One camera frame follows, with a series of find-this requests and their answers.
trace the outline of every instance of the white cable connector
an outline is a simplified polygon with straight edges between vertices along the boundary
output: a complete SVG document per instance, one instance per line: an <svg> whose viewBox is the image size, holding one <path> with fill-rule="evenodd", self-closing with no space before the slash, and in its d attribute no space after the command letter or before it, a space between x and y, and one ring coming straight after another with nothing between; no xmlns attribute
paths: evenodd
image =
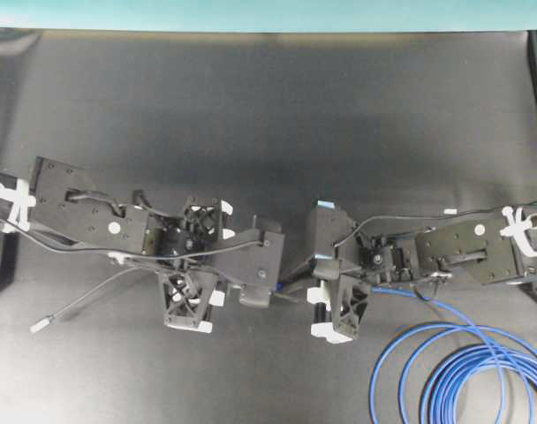
<svg viewBox="0 0 537 424"><path fill-rule="evenodd" d="M0 199L12 203L10 215L7 220L23 231L29 231L29 209L37 204L37 199L29 194L29 182L18 178L15 190L0 183ZM5 233L15 232L15 229L5 223L2 229Z"/></svg>
<svg viewBox="0 0 537 424"><path fill-rule="evenodd" d="M52 323L53 319L54 317L52 315L45 316L29 327L29 331L31 331L31 334L38 333L42 329L48 327Z"/></svg>
<svg viewBox="0 0 537 424"><path fill-rule="evenodd" d="M533 228L532 218L529 216L526 219L522 218L523 208L514 209L506 206L502 209L502 215L506 216L508 226L500 230L500 235L503 237L513 238L523 255L528 258L537 258L537 251L533 250L530 241L527 238L526 232Z"/></svg>

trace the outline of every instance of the white bolt head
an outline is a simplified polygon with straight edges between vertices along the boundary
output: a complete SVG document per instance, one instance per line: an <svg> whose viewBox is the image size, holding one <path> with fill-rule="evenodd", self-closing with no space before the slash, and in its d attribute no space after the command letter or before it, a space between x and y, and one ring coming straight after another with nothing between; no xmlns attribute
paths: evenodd
<svg viewBox="0 0 537 424"><path fill-rule="evenodd" d="M474 233L477 235L477 236L482 236L484 235L485 231L487 229L485 228L485 226L481 223L477 224L475 227L474 227Z"/></svg>
<svg viewBox="0 0 537 424"><path fill-rule="evenodd" d="M121 232L121 225L119 225L119 223L116 223L116 222L111 222L108 225L108 231L111 234L119 234Z"/></svg>

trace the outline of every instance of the wire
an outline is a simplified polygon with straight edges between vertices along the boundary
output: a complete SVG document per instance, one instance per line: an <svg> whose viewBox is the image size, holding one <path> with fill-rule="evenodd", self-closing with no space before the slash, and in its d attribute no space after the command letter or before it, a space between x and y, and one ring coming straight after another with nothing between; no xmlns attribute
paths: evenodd
<svg viewBox="0 0 537 424"><path fill-rule="evenodd" d="M160 216L162 218L180 219L179 216L167 214L166 212L162 212L161 210L154 208L151 202L148 201L148 198L145 195L145 192L143 190L133 191L132 199L133 199L133 203L136 206L139 206L140 208L144 208L147 212L150 212L152 215Z"/></svg>
<svg viewBox="0 0 537 424"><path fill-rule="evenodd" d="M137 270L145 270L147 271L146 269L137 269L137 268L128 268L128 269L124 269L122 271L119 271L117 272L116 274L114 274L113 276L109 277L109 278L106 278L105 280L103 280L101 283L99 283L97 286L93 287L92 289L86 291L84 294L78 296L75 300L73 300L72 302L70 303L67 303L66 305L64 305L63 307L61 307L60 309L58 309L56 312L53 312L52 314L48 314L48 315L45 315L43 316L38 322L36 322L35 324L33 324L29 330L32 332L32 333L37 333L39 331L41 331L42 329L45 329L46 327L48 327L56 318L58 318L60 315L64 314L66 311L68 311L70 308L72 307L75 307L76 305L78 305L82 300L86 299L87 297L91 296L92 294L94 294L95 292L98 292L99 290L101 290L103 287L105 287L107 284L111 283L112 281L114 280L117 280L118 278L120 278L121 276L124 276L125 274L128 274L130 272L133 272L133 271L137 271Z"/></svg>
<svg viewBox="0 0 537 424"><path fill-rule="evenodd" d="M374 288L373 292L415 298L415 295L410 291ZM434 373L430 375L420 400L420 422L428 422L429 424L454 424L457 422L458 396L465 383L480 372L496 368L501 386L500 408L496 417L496 423L502 422L503 411L505 409L503 369L512 370L522 378L529 401L529 422L533 423L533 393L529 386L529 382L537 389L537 351L535 348L525 340L515 337L504 330L488 326L477 326L470 318L451 305L432 299L430 300L430 303L453 313L459 319L465 321L467 325L447 322L422 324L402 333L390 342L377 360L371 376L369 385L369 406L372 422L374 424L379 422L375 405L376 382L382 364L389 354L392 353L399 344L411 336L423 331L430 331L431 329L440 329L440 332L431 336L413 352L411 357L407 360L401 374L398 384L398 407L403 423L405 424L409 422L407 411L405 410L405 383L412 364L431 344L443 337L447 337L449 334L459 331L464 331L480 338L484 344L467 346L463 350L452 353L449 358L444 360L442 364L435 369ZM495 333L505 336L524 347L529 354L503 346L497 343L487 333Z"/></svg>
<svg viewBox="0 0 537 424"><path fill-rule="evenodd" d="M518 207L529 207L529 208L537 208L536 203L537 201L534 201L532 203L527 204L521 204L521 205L513 205L514 208ZM469 215L478 215L478 214L489 214L492 212L497 211L501 207L496 208L489 208L489 209L472 209L472 210L466 210L465 212L461 212L459 214L455 215L440 215L440 216L416 216L416 215L376 215L376 216L370 216L369 218L363 220L361 223L359 223L347 236L344 238L338 240L336 243L333 244L334 248L338 248L345 244L347 241L349 241L352 237L354 237L358 232L360 232L365 225L368 223L372 223L373 221L378 220L393 220L393 221L408 221L408 220L418 220L418 221L442 221L446 219L455 219L460 218L463 216L469 216Z"/></svg>
<svg viewBox="0 0 537 424"><path fill-rule="evenodd" d="M117 200L106 193L86 190L81 192L73 192L69 194L66 199L68 201L99 201L101 203L106 203L108 206L110 206L115 216L123 215L121 210L122 208L117 202Z"/></svg>
<svg viewBox="0 0 537 424"><path fill-rule="evenodd" d="M262 242L259 240L246 241L244 243L239 243L235 246L223 247L220 249L209 250L206 252L194 252L191 254L180 254L174 256L168 255L157 255L151 256L146 254L137 254L135 252L129 252L122 249L110 249L107 247L59 247L52 246L51 244L37 238L36 236L28 233L27 231L21 230L16 224L9 222L6 219L0 218L0 223L6 223L10 225L16 232L21 234L23 237L32 241L37 246L40 246L53 254L118 254L125 258L133 259L142 259L146 261L177 261L189 258L196 258L201 256L212 256L214 254L225 254L232 252L234 250L243 249L249 246L262 246Z"/></svg>

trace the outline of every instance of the black cable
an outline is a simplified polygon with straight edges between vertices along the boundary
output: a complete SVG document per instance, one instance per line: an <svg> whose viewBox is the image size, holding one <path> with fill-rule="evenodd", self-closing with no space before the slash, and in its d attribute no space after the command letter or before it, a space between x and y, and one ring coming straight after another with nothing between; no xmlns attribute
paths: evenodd
<svg viewBox="0 0 537 424"><path fill-rule="evenodd" d="M122 208L113 197L111 197L109 194L102 193L102 192L96 192L92 190L86 190L81 192L73 192L68 194L66 196L66 199L68 201L99 201L102 203L106 203L108 206L110 206L111 210L113 211L115 216L123 216Z"/></svg>
<svg viewBox="0 0 537 424"><path fill-rule="evenodd" d="M119 254L121 256L124 256L125 258L142 259L146 261L175 261L175 260L183 260L183 259L195 258L195 257L200 257L200 256L211 256L214 254L225 254L227 252L232 252L234 250L243 249L245 247L249 247L253 245L262 246L261 241L253 240L253 241L246 241L244 243L239 243L238 245L235 245L235 246L223 247L220 249L209 250L206 252L195 252L192 254L180 254L177 256L147 256L145 254L137 254L135 252L129 252L127 250L110 249L107 247L65 248L65 247L52 246L49 243L38 239L37 237L28 233L27 231L21 230L16 224L11 223L6 219L0 218L0 223L6 223L10 225L16 232L21 234L23 237L25 237L29 241L32 241L37 246L43 247L44 249L52 252L53 254Z"/></svg>
<svg viewBox="0 0 537 424"><path fill-rule="evenodd" d="M513 205L514 208L519 207L529 207L529 208L537 208L537 205L535 204L537 201L533 201L531 203L527 204L520 204L520 205ZM373 221L377 220L397 220L397 221L408 221L408 220L418 220L418 221L442 221L447 219L456 219L463 216L468 215L478 215L478 214L489 214L497 211L498 209L501 209L502 206L498 206L496 208L489 208L489 209L472 209L467 210L465 212L461 212L459 214L455 215L441 215L441 216L416 216L416 215L376 215L376 216L370 216L369 218L365 219L361 223L359 223L347 236L340 239L336 243L333 244L333 247L337 248L341 245L345 244L349 239L354 237L365 225L368 223L372 223Z"/></svg>
<svg viewBox="0 0 537 424"><path fill-rule="evenodd" d="M139 206L140 208L144 208L147 212L151 213L152 215L160 216L162 218L180 219L179 216L167 214L166 212L162 212L161 210L154 208L151 202L148 200L143 190L133 191L132 197L133 197L134 205Z"/></svg>
<svg viewBox="0 0 537 424"><path fill-rule="evenodd" d="M435 280L435 288L431 296L424 296L423 294L421 294L420 290L418 289L418 285L416 284L412 285L412 289L413 289L413 293L416 295L416 297L419 300L422 300L424 302L430 302L434 300L435 297L437 296L437 292L439 290L439 280Z"/></svg>

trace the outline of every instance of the cable bundle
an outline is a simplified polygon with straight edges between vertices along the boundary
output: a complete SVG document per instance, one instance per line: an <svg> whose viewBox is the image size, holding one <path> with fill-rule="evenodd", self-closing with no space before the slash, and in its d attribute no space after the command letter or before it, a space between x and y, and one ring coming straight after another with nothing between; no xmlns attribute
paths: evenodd
<svg viewBox="0 0 537 424"><path fill-rule="evenodd" d="M415 295L409 291L374 288L373 292L415 298ZM444 322L423 324L406 331L390 342L374 366L369 386L370 413L373 423L377 424L379 422L376 414L375 390L382 364L387 359L388 355L406 339L423 331L430 331L432 329L438 329L440 331L423 342L412 353L410 358L406 361L400 376L398 385L398 407L404 424L410 422L407 411L405 410L405 383L413 362L431 344L450 334L462 331L476 336L480 339L482 344L467 346L465 349L452 353L435 369L434 373L430 375L420 401L420 422L422 424L456 423L458 397L465 383L478 373L496 369L500 379L500 408L498 409L498 414L496 416L496 423L501 423L503 412L506 408L506 386L503 378L503 370L509 369L517 373L524 382L529 402L529 422L533 423L533 390L530 387L530 384L537 389L537 351L525 340L515 337L504 330L487 326L477 326L470 318L451 305L438 300L431 300L430 303L453 313L459 319L466 322L466 325ZM526 349L527 353L513 350L496 342L490 336L490 333L507 337L509 340L516 342Z"/></svg>

